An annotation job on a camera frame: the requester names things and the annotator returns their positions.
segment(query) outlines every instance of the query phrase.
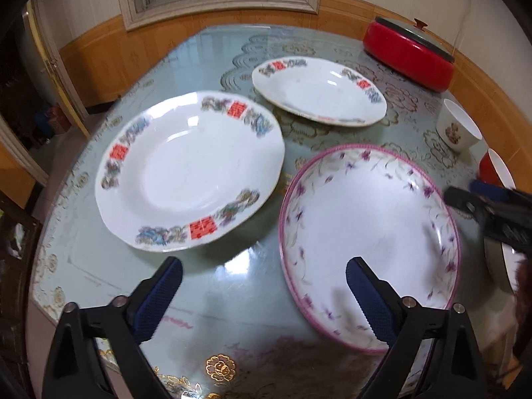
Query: lid handle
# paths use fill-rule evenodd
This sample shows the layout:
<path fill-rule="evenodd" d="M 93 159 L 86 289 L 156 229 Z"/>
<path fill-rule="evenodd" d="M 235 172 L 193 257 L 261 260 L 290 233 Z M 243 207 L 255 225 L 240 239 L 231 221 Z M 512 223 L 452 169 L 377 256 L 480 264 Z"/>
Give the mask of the lid handle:
<path fill-rule="evenodd" d="M 423 29 L 428 25 L 428 24 L 425 24 L 423 21 L 420 21 L 419 19 L 416 19 L 416 18 L 414 18 L 414 21 L 416 21 L 415 27 L 417 29 L 420 29 L 421 31 L 423 31 Z"/>

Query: oval plate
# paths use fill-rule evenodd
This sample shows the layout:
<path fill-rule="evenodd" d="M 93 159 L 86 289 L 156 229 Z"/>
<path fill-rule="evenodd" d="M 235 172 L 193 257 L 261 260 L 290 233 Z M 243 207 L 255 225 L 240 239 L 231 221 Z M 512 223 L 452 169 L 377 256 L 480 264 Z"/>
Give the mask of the oval plate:
<path fill-rule="evenodd" d="M 400 296 L 430 308 L 450 306 L 458 282 L 458 233 L 438 189 L 413 163 L 371 145 L 329 149 L 300 170 L 283 201 L 279 242 L 303 315 L 366 353 L 388 347 L 347 286 L 347 261 L 363 257 Z M 427 352 L 426 344 L 407 382 L 419 376 Z"/>
<path fill-rule="evenodd" d="M 361 127 L 386 115 L 386 100 L 369 79 L 329 60 L 278 58 L 257 66 L 252 79 L 270 102 L 321 123 Z"/>
<path fill-rule="evenodd" d="M 187 249 L 240 225 L 273 192 L 285 154 L 275 117 L 246 97 L 203 91 L 133 118 L 98 168 L 107 228 L 150 252 Z"/>

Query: table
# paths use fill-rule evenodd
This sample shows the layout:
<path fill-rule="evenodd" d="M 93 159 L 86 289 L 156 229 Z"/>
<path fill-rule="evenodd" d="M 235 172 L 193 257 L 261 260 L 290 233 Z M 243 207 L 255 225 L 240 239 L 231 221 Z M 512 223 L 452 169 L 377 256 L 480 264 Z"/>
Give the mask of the table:
<path fill-rule="evenodd" d="M 385 95 L 385 118 L 365 128 L 332 127 L 274 108 L 253 89 L 251 73 L 265 60 L 288 55 L 322 57 L 359 71 Z M 272 109 L 286 140 L 285 162 L 275 193 L 257 214 L 212 244 L 176 253 L 183 284 L 142 350 L 177 397 L 356 397 L 380 357 L 322 337 L 297 310 L 277 235 L 289 181 L 321 150 L 362 142 L 416 162 L 441 188 L 466 187 L 486 151 L 481 142 L 454 155 L 435 131 L 442 100 L 453 96 L 408 81 L 367 55 L 360 41 L 300 28 L 231 25 L 205 29 L 170 52 L 113 106 L 66 176 L 38 249 L 31 297 L 57 321 L 68 301 L 105 305 L 154 273 L 166 255 L 133 249 L 107 230 L 94 178 L 104 150 L 129 119 L 198 90 L 243 94 Z M 468 308 L 482 349 L 511 324 L 512 299 L 491 281 L 475 221 L 453 215 L 462 247 L 456 300 Z M 99 347 L 113 365 L 109 344 L 101 340 Z"/>

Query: red electric pot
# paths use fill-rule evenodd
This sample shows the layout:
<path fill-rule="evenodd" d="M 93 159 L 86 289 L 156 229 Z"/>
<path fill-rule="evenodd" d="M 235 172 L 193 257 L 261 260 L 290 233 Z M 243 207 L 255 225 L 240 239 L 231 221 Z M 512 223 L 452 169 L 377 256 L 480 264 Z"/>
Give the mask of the red electric pot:
<path fill-rule="evenodd" d="M 377 16 L 364 36 L 364 49 L 377 60 L 425 87 L 443 92 L 454 73 L 454 57 L 423 31 L 427 26 Z"/>

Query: floor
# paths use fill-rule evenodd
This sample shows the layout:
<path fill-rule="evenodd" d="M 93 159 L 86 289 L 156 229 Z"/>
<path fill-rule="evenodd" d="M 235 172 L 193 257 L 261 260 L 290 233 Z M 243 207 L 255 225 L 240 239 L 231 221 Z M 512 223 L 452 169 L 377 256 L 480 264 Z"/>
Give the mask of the floor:
<path fill-rule="evenodd" d="M 87 129 L 91 133 L 94 132 L 105 116 L 105 113 L 88 116 L 85 120 Z M 33 211 L 33 216 L 41 222 L 46 220 L 63 177 L 87 142 L 83 134 L 75 127 L 71 127 L 67 133 L 56 136 L 54 139 L 51 146 L 50 144 L 47 145 L 50 147 L 44 150 L 46 154 L 43 154 L 41 158 L 50 165 L 48 184 L 42 190 Z M 26 321 L 26 345 L 31 382 L 37 399 L 41 398 L 46 359 L 54 331 L 55 325 L 30 300 Z M 115 372 L 110 372 L 109 376 L 118 397 L 132 399 L 121 377 Z"/>

